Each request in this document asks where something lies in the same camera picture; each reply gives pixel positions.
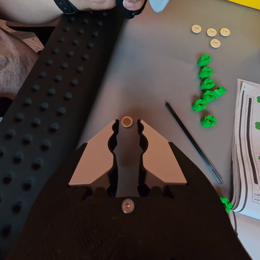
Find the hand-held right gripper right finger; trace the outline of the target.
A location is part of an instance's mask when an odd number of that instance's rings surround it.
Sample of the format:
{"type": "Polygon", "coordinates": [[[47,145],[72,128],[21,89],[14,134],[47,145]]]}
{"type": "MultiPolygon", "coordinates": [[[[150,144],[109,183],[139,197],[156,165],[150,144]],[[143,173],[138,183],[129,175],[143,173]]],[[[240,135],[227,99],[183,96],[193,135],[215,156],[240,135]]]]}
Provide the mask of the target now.
{"type": "Polygon", "coordinates": [[[139,195],[148,196],[153,187],[164,191],[167,186],[186,185],[187,180],[169,141],[144,120],[138,119],[137,125],[142,149],[137,187],[139,195]]]}

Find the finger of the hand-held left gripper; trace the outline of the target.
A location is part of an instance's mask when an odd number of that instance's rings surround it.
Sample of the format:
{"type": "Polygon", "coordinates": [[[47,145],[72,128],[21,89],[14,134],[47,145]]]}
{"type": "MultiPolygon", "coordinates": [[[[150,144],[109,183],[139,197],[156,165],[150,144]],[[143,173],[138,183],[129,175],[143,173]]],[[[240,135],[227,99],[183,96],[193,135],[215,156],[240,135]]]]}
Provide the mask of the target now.
{"type": "Polygon", "coordinates": [[[160,13],[169,3],[169,0],[149,0],[149,4],[154,12],[160,13]]]}

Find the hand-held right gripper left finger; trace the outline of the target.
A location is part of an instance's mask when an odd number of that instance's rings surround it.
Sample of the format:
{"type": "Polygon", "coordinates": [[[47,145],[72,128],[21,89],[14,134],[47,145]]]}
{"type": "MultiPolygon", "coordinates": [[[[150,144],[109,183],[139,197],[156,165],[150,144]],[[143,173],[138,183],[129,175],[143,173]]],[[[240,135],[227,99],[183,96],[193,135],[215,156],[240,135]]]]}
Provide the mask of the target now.
{"type": "Polygon", "coordinates": [[[118,166],[114,149],[117,146],[119,120],[111,121],[87,143],[69,181],[70,187],[88,187],[92,192],[102,187],[115,197],[118,187],[118,166]]]}

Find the tan round tile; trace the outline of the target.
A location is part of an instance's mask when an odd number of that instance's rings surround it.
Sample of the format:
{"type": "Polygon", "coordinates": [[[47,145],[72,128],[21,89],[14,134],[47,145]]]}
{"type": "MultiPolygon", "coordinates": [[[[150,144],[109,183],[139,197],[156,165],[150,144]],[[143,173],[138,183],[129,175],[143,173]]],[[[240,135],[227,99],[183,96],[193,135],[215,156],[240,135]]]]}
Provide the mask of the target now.
{"type": "Polygon", "coordinates": [[[123,127],[129,128],[129,127],[132,126],[133,120],[130,116],[125,116],[125,117],[122,118],[121,123],[122,123],[123,127]]]}

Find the person's left forearm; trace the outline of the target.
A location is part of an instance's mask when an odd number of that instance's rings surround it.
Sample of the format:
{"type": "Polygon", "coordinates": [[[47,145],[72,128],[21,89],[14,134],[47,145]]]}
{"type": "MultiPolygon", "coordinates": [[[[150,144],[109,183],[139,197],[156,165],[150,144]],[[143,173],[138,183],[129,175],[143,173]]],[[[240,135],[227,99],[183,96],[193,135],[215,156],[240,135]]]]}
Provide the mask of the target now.
{"type": "Polygon", "coordinates": [[[2,20],[25,24],[42,25],[56,21],[62,11],[53,0],[1,0],[2,20]]]}

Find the grey desk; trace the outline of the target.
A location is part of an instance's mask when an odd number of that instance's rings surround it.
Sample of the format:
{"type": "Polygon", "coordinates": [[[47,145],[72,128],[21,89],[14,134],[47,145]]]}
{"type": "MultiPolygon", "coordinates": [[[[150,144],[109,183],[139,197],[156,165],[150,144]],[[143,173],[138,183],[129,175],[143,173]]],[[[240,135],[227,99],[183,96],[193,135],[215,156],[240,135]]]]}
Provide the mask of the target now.
{"type": "Polygon", "coordinates": [[[229,1],[169,1],[161,13],[146,5],[141,15],[127,22],[116,46],[78,147],[114,119],[133,119],[130,128],[119,126],[115,154],[118,197],[138,196],[141,148],[137,120],[142,119],[173,142],[206,175],[220,196],[232,200],[232,135],[237,79],[259,83],[259,10],[229,1]],[[202,31],[195,34],[191,27],[202,31]],[[215,37],[206,34],[217,31],[215,37]],[[219,31],[228,28],[230,35],[219,31]],[[221,42],[210,46],[212,39],[221,42]],[[195,112],[202,79],[197,62],[212,57],[210,76],[215,90],[227,92],[195,112]],[[165,103],[168,102],[223,180],[219,184],[165,103]]]}

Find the person's left hand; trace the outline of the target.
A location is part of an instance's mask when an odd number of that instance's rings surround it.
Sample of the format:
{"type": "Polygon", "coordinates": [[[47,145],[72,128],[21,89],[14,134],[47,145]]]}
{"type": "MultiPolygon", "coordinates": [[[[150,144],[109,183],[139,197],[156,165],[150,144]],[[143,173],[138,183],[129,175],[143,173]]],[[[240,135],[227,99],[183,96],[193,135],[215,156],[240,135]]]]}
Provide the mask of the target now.
{"type": "MultiPolygon", "coordinates": [[[[115,0],[70,0],[70,2],[80,11],[107,10],[116,6],[115,0]]],[[[123,6],[130,10],[139,10],[145,0],[123,0],[123,6]]]]}

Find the thin black rod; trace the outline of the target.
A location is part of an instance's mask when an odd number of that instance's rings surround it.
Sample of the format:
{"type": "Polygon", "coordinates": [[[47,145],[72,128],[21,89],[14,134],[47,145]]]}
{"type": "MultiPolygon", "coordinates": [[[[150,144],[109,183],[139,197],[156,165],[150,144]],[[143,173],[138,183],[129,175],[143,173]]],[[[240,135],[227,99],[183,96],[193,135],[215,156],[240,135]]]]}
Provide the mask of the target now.
{"type": "Polygon", "coordinates": [[[200,157],[202,158],[202,160],[205,162],[205,164],[207,165],[207,167],[209,168],[209,170],[212,172],[212,174],[214,175],[214,177],[216,178],[217,182],[219,184],[223,184],[223,180],[221,179],[221,177],[219,176],[219,174],[216,172],[216,170],[214,169],[214,167],[212,166],[212,164],[210,163],[210,161],[208,160],[208,158],[205,156],[205,154],[203,153],[203,151],[200,149],[200,147],[198,146],[198,144],[196,143],[196,141],[194,140],[194,138],[192,137],[192,135],[189,133],[189,131],[187,130],[187,128],[184,126],[184,124],[182,123],[182,121],[180,120],[180,118],[178,117],[178,115],[175,113],[175,111],[173,110],[173,108],[171,107],[171,105],[166,102],[165,103],[167,109],[169,110],[169,112],[172,114],[172,116],[174,117],[174,119],[176,120],[176,122],[178,123],[178,125],[181,127],[181,129],[183,130],[183,132],[185,133],[185,135],[187,136],[187,138],[190,140],[190,142],[192,143],[192,145],[194,146],[194,148],[196,149],[196,151],[199,153],[200,157]]]}

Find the black wristband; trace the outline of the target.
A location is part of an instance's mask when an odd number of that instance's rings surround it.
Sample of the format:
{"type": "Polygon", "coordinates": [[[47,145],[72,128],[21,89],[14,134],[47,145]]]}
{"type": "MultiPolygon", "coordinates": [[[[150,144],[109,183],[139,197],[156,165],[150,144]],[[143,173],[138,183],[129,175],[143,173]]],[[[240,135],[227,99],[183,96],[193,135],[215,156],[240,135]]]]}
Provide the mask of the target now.
{"type": "Polygon", "coordinates": [[[54,0],[54,2],[66,15],[74,15],[79,11],[69,0],[54,0]]]}

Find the black perforated plastic panel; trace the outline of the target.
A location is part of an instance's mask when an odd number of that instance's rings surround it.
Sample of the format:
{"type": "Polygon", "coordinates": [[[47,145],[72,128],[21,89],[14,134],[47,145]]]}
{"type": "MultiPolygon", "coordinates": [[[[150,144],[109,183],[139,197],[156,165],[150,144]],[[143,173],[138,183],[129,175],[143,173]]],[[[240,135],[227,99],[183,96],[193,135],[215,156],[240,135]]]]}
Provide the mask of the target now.
{"type": "Polygon", "coordinates": [[[62,15],[1,121],[1,259],[48,179],[76,148],[124,18],[116,9],[62,15]]]}

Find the green round brick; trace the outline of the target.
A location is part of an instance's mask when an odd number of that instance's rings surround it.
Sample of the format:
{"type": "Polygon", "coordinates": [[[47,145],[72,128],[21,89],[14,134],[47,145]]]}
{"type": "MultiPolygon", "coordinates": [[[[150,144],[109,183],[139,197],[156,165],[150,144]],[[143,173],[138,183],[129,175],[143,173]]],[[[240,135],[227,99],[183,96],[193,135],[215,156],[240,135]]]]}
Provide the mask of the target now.
{"type": "Polygon", "coordinates": [[[233,208],[232,203],[229,201],[229,199],[227,199],[225,197],[220,197],[220,200],[221,200],[222,204],[224,205],[226,212],[229,213],[233,208]]]}

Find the brick building instruction booklet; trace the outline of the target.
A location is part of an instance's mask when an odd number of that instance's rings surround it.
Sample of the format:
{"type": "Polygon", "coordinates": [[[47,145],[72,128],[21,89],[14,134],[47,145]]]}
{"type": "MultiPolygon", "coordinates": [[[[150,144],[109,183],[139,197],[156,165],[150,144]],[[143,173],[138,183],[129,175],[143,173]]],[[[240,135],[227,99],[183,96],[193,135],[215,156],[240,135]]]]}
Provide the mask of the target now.
{"type": "Polygon", "coordinates": [[[260,88],[237,80],[232,138],[233,208],[229,218],[252,259],[260,259],[260,88]]]}

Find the yellow plastic bin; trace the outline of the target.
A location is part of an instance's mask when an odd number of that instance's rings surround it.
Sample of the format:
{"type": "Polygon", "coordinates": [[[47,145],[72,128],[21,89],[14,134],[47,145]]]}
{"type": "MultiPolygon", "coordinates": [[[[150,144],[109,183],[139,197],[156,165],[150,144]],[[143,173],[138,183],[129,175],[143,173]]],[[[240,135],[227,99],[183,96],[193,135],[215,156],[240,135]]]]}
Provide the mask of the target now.
{"type": "Polygon", "coordinates": [[[238,5],[260,10],[260,0],[227,0],[238,5]]]}

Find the cluster of green bricks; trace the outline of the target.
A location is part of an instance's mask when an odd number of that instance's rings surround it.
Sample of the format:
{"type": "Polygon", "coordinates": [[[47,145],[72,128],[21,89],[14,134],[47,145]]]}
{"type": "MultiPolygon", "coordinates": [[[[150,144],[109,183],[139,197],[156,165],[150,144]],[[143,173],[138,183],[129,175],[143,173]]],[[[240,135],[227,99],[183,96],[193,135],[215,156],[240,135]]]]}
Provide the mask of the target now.
{"type": "Polygon", "coordinates": [[[208,103],[218,99],[227,92],[223,86],[219,86],[215,90],[211,90],[216,85],[215,81],[210,78],[213,73],[212,68],[208,66],[211,60],[212,57],[209,56],[209,54],[204,54],[197,62],[198,66],[201,68],[198,76],[203,80],[200,85],[200,89],[204,92],[202,93],[200,99],[197,99],[191,106],[195,112],[201,112],[206,109],[208,103]]]}

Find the grey cartoon print shirt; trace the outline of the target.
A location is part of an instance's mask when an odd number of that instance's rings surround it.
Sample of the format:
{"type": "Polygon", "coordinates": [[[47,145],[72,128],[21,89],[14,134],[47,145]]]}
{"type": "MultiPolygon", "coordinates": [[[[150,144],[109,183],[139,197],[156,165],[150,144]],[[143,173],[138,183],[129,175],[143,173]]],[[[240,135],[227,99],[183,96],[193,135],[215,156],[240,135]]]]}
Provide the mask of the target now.
{"type": "Polygon", "coordinates": [[[44,46],[34,33],[15,31],[0,20],[0,97],[14,100],[44,46]]]}

